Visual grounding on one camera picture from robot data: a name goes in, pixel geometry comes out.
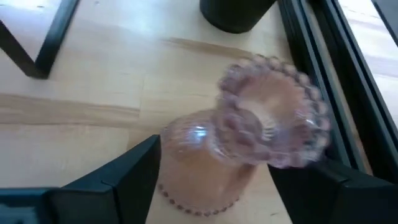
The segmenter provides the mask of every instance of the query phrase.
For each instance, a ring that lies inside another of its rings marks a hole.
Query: pink glass candle holder
[[[162,132],[159,189],[185,213],[232,206],[259,163],[305,167],[329,142],[330,122],[308,76],[256,55],[230,65],[216,107],[171,122]]]

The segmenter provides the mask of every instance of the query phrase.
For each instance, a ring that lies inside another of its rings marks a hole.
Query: black container
[[[234,34],[251,30],[276,0],[200,0],[200,10],[213,26]]]

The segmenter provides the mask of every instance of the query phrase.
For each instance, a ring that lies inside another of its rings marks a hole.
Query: wooden table
[[[0,0],[0,19],[36,58],[59,0]],[[63,186],[173,119],[210,108],[224,68],[252,52],[290,62],[277,5],[252,32],[210,25],[198,0],[84,0],[49,80],[0,53],[0,187]],[[157,192],[147,223],[290,223],[266,166],[236,206],[211,218]]]

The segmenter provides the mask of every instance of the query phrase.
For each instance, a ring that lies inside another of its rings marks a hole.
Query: black metal leg
[[[0,21],[0,48],[14,61],[14,63],[29,77],[42,77],[35,66],[34,61],[29,57],[17,39],[7,29],[6,25]]]
[[[0,48],[8,54],[25,75],[47,79],[78,2],[79,0],[62,0],[35,62],[2,21],[0,21]]]
[[[44,75],[40,78],[49,77],[55,57],[67,33],[78,2],[79,0],[62,0],[61,2],[35,62],[36,67]]]

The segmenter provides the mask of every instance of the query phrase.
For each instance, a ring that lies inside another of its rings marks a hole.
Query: glass base
[[[162,132],[158,187],[172,205],[197,216],[225,212],[239,200],[256,166],[216,156],[213,110],[170,123]]]

